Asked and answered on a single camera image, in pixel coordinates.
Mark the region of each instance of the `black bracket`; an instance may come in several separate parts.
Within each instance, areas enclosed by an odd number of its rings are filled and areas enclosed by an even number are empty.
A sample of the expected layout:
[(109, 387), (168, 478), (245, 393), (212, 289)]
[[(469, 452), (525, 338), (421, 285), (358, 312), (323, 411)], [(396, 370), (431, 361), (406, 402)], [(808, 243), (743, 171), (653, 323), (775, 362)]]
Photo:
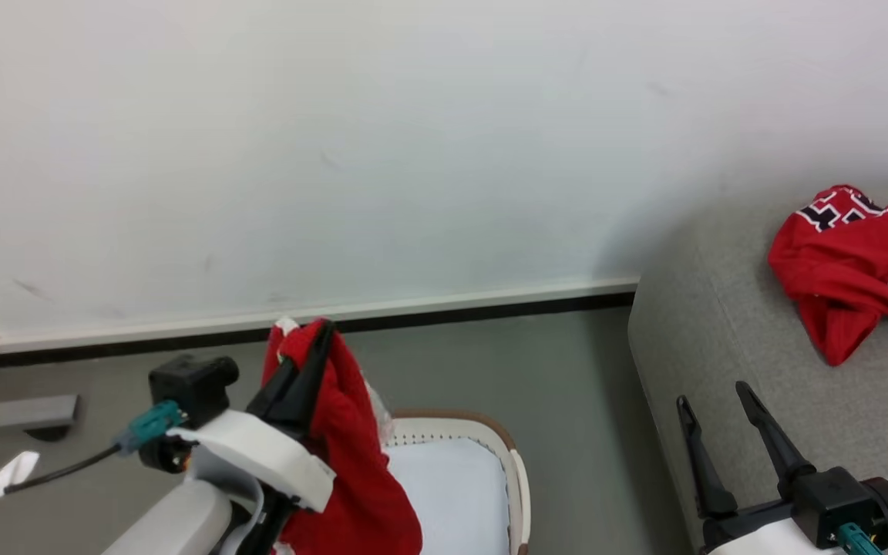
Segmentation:
[(762, 436), (779, 481), (779, 499), (739, 509), (715, 464), (708, 456), (701, 438), (701, 424), (687, 397), (677, 397), (677, 414), (691, 460), (698, 517), (704, 520), (701, 531), (705, 545), (702, 553), (754, 533), (767, 524), (793, 519), (794, 523), (818, 548), (838, 545), (836, 531), (846, 523), (855, 523), (874, 537), (881, 549), (888, 548), (888, 481), (870, 478), (861, 482), (842, 467), (818, 472), (762, 404), (746, 382), (736, 382), (735, 391), (750, 424)]
[(314, 408), (334, 340), (335, 323), (324, 320), (307, 351), (303, 368), (298, 369), (289, 356), (283, 358), (275, 375), (247, 405), (246, 412), (303, 442), (311, 431)]

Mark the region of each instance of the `brown rim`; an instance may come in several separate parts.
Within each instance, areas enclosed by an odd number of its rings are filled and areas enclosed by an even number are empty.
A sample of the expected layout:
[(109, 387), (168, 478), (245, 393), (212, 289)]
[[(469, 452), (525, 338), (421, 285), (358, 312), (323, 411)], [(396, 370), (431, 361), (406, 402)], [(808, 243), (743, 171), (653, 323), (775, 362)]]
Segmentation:
[(451, 418), (451, 419), (471, 419), (473, 422), (478, 422), (479, 424), (483, 424), (489, 426), (493, 430), (493, 432), (497, 433), (497, 435), (503, 439), (503, 443), (508, 450), (514, 450), (516, 448), (516, 443), (513, 442), (512, 436), (509, 435), (503, 425), (499, 422), (494, 421), (486, 415), (480, 415), (479, 413), (471, 413), (468, 411), (447, 411), (447, 410), (437, 410), (437, 409), (402, 409), (398, 411), (392, 411), (392, 418)]

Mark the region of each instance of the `white basket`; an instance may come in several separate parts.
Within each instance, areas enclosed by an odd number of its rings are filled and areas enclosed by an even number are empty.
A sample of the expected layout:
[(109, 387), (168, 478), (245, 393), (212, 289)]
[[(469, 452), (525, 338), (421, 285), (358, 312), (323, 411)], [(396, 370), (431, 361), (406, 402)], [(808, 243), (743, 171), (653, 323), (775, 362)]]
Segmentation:
[(397, 411), (387, 446), (467, 438), (486, 447), (503, 464), (509, 496), (509, 554), (526, 555), (530, 541), (530, 483), (511, 436), (493, 419), (461, 411)]

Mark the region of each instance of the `black floor trim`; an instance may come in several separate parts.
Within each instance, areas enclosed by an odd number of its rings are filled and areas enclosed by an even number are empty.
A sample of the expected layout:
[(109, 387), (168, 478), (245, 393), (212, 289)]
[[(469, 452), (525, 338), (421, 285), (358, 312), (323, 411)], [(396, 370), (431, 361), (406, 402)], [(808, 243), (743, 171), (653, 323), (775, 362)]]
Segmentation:
[[(353, 331), (392, 330), (415, 326), (432, 326), (434, 324), (453, 324), (475, 320), (493, 320), (513, 316), (530, 316), (536, 314), (554, 314), (575, 310), (594, 310), (632, 305), (634, 294), (608, 294), (586, 296), (585, 298), (567, 298), (505, 304), (500, 306), (484, 306), (480, 308), (463, 308), (459, 310), (442, 310), (441, 312), (423, 312), (401, 316), (383, 316), (379, 318), (361, 318), (336, 322), (342, 334)], [(5, 366), (43, 365), (43, 363), (83, 361), (103, 356), (138, 355), (141, 352), (180, 351), (185, 348), (220, 347), (240, 343), (256, 343), (265, 341), (269, 330), (229, 331), (222, 334), (207, 334), (179, 338), (154, 338), (145, 341), (127, 341), (111, 345), (86, 345), (85, 347), (50, 348), (45, 351), (8, 352), (0, 355), (0, 368)]]

